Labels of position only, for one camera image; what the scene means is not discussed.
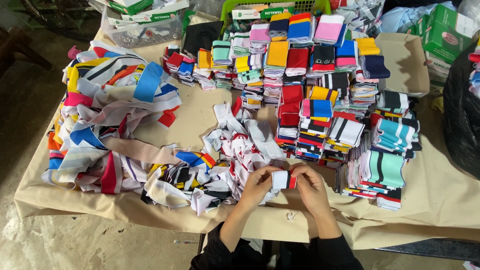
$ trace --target green plastic basket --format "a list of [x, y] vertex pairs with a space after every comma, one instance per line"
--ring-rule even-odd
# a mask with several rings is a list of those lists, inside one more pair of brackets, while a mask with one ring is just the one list
[[330, 1], [329, 0], [304, 0], [304, 1], [292, 1], [292, 0], [274, 0], [274, 1], [264, 1], [264, 0], [226, 0], [223, 3], [222, 8], [222, 17], [220, 18], [223, 21], [222, 33], [225, 31], [225, 28], [229, 21], [228, 13], [232, 12], [235, 7], [240, 5], [249, 5], [249, 4], [266, 4], [270, 5], [271, 3], [285, 3], [285, 2], [295, 2], [295, 7], [293, 11], [298, 12], [312, 12], [315, 10], [321, 10], [322, 14], [331, 14], [330, 11]]

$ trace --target beige tablecloth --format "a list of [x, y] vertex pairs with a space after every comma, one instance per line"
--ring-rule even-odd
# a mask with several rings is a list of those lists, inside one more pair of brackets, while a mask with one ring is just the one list
[[[96, 39], [112, 42], [101, 32]], [[166, 44], [134, 49], [148, 61], [160, 62]], [[183, 105], [168, 130], [156, 123], [139, 127], [135, 136], [157, 147], [178, 143], [200, 150], [201, 137], [216, 127], [212, 106], [231, 101], [239, 91], [203, 92], [199, 86], [175, 82]], [[417, 107], [423, 151], [403, 169], [407, 185], [402, 190], [402, 208], [392, 212], [375, 202], [335, 194], [335, 171], [315, 166], [328, 185], [328, 198], [340, 227], [353, 249], [376, 248], [415, 242], [433, 237], [480, 241], [480, 181], [462, 173], [448, 158], [442, 137], [442, 117], [423, 100]], [[274, 108], [262, 108], [257, 119], [268, 119], [275, 127]], [[40, 175], [48, 168], [47, 137], [38, 146], [15, 194], [21, 217], [89, 213], [110, 219], [168, 230], [206, 233], [225, 220], [233, 206], [221, 206], [199, 217], [190, 207], [168, 210], [146, 205], [138, 194], [95, 194], [64, 191], [44, 183]], [[304, 207], [297, 190], [286, 190], [259, 207], [249, 218], [243, 237], [308, 242], [316, 237], [313, 217]], [[292, 220], [287, 214], [296, 214]]]

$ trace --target concrete floor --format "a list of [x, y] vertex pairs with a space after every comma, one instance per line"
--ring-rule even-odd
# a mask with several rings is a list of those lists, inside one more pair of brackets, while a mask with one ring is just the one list
[[[57, 70], [17, 61], [0, 78], [0, 270], [130, 270], [188, 269], [199, 240], [179, 233], [93, 215], [39, 216], [21, 220], [13, 194], [47, 128], [63, 93], [61, 70], [67, 51], [82, 44], [47, 30], [30, 33], [32, 48]], [[354, 251], [366, 270], [461, 270], [463, 261], [401, 255], [374, 250]]]

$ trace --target human hand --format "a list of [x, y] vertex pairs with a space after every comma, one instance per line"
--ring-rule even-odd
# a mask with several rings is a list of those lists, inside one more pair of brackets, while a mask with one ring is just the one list
[[280, 171], [280, 168], [265, 166], [250, 173], [245, 188], [243, 189], [238, 206], [253, 212], [272, 188], [271, 172]]
[[291, 176], [297, 178], [297, 189], [308, 211], [315, 219], [331, 213], [323, 177], [310, 166], [296, 163], [290, 166]]

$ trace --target clear plastic box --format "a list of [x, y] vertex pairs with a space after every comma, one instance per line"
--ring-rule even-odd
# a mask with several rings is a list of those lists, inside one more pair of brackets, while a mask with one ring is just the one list
[[131, 49], [181, 38], [183, 11], [178, 11], [171, 19], [159, 22], [113, 26], [108, 22], [107, 8], [105, 6], [103, 9], [100, 28], [120, 47]]

